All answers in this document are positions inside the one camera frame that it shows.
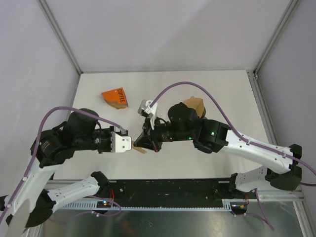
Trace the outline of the orange coffee filter box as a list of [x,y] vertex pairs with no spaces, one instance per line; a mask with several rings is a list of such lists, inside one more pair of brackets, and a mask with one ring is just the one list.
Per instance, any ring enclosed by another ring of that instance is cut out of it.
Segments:
[[116,109],[128,108],[128,101],[125,91],[122,87],[101,93],[107,104]]

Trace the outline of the dark green dripper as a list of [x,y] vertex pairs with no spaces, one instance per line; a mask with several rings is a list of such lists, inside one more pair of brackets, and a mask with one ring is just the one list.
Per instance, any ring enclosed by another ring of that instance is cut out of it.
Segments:
[[206,109],[203,110],[200,118],[201,119],[207,119],[207,117],[206,117]]

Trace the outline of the brown paper coffee filter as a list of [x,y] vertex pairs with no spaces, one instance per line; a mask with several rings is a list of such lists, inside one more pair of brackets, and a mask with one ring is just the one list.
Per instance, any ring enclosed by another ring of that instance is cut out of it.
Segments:
[[191,96],[189,99],[183,101],[183,103],[188,107],[196,111],[197,115],[201,117],[203,110],[205,109],[204,102],[202,98]]

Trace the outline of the clear glass dripper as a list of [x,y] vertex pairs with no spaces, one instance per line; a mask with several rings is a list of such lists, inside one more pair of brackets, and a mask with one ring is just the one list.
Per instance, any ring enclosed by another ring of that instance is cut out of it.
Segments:
[[160,111],[160,109],[157,110],[157,118],[163,119],[163,113]]

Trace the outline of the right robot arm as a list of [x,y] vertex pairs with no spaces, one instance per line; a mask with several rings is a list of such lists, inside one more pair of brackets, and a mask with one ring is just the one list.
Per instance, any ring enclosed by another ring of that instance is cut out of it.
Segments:
[[300,185],[302,169],[290,158],[301,152],[299,145],[280,147],[260,142],[228,124],[199,117],[195,109],[182,102],[168,110],[168,121],[157,117],[150,106],[141,105],[138,112],[145,121],[135,147],[159,152],[164,142],[192,141],[203,153],[235,155],[260,164],[254,170],[231,175],[228,193],[233,198],[265,186],[293,191]]

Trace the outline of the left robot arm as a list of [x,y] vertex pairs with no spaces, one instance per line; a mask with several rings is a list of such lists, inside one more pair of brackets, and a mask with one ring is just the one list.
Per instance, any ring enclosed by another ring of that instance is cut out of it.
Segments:
[[0,220],[10,224],[18,210],[29,201],[25,228],[42,224],[62,206],[80,198],[112,195],[110,182],[101,171],[69,186],[47,190],[45,186],[56,170],[76,151],[117,153],[130,150],[127,129],[104,119],[90,109],[56,107],[42,119],[32,144],[31,159],[12,194],[0,198]]

